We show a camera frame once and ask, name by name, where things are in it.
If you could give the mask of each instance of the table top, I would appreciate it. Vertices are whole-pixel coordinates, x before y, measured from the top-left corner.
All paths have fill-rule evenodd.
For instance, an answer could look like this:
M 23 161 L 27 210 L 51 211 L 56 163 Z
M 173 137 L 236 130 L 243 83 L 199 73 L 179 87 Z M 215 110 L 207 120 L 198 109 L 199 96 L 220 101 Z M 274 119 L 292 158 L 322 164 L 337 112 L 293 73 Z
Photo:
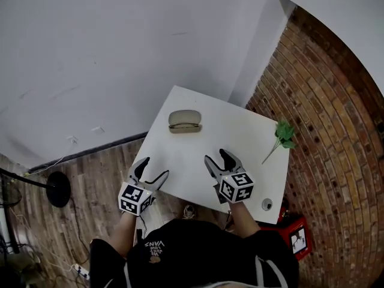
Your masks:
M 196 110 L 202 115 L 199 133 L 172 134 L 169 114 L 176 110 Z M 135 162 L 150 157 L 141 180 L 152 181 L 169 170 L 161 191 L 218 211 L 227 212 L 228 203 L 220 204 L 212 186 L 204 156 L 210 156 L 224 168 L 219 149 L 238 157 L 244 169 L 255 179 L 252 197 L 245 201 L 257 221 L 275 224 L 278 219 L 286 183 L 289 150 L 277 148 L 262 161 L 275 145 L 276 122 L 262 115 L 191 90 L 174 86 L 160 109 Z M 272 200 L 265 211 L 262 202 Z

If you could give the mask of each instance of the brick wall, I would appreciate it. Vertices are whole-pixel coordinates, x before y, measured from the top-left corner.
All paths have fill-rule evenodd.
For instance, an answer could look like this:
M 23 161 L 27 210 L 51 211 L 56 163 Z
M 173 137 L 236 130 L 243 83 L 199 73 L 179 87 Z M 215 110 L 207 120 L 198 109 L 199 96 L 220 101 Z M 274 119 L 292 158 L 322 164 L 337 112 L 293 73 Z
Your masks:
M 367 287 L 384 267 L 384 98 L 371 76 L 297 8 L 247 109 L 295 127 L 284 196 L 312 234 L 302 286 Z

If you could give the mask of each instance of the shoe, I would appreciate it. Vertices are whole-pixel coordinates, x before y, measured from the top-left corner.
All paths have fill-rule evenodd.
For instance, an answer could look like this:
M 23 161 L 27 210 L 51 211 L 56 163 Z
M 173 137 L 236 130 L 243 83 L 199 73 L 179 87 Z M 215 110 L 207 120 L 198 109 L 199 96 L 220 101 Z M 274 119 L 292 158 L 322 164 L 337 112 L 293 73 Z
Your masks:
M 194 209 L 194 206 L 192 205 L 185 206 L 183 220 L 191 220 L 195 218 L 195 216 L 196 216 L 196 211 Z

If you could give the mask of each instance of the floor lamp base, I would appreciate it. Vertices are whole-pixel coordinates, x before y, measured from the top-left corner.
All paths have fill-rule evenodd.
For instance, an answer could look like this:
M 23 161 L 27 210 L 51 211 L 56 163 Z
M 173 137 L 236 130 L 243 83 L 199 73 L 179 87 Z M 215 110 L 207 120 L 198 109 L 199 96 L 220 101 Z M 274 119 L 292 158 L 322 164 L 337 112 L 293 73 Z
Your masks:
M 49 175 L 47 185 L 52 185 L 54 189 L 47 189 L 49 202 L 57 207 L 64 207 L 71 198 L 71 183 L 68 177 L 62 172 L 53 172 Z

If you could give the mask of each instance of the baseboard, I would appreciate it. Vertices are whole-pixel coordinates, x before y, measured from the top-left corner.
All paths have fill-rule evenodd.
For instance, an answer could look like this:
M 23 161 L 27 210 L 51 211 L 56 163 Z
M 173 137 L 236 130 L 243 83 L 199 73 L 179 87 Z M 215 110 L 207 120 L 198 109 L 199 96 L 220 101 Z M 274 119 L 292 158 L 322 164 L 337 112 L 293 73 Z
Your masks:
M 140 133 L 140 134 L 137 134 L 135 136 L 130 136 L 130 137 L 126 137 L 126 138 L 121 139 L 121 140 L 114 141 L 112 143 L 108 143 L 108 144 L 101 145 L 98 147 L 90 148 L 90 149 L 87 149 L 85 151 L 80 151 L 76 154 L 68 155 L 68 156 L 64 157 L 59 163 L 66 162 L 66 161 L 69 161 L 72 159 L 76 159 L 76 158 L 79 158 L 79 157 L 82 157 L 85 155 L 93 154 L 94 152 L 103 151 L 105 149 L 112 148 L 112 147 L 115 147 L 118 145 L 122 145 L 122 144 L 126 144 L 126 143 L 129 143 L 132 141 L 136 141 L 136 140 L 139 140 L 139 139 L 146 137 L 147 134 L 148 134 L 148 132 Z M 48 163 L 41 164 L 39 166 L 35 166 L 35 167 L 31 168 L 30 170 L 28 170 L 28 173 L 31 174 L 31 173 L 37 172 L 39 170 L 43 170 L 49 166 L 54 165 L 57 161 L 59 161 L 59 159 L 53 160 L 53 161 L 48 162 Z

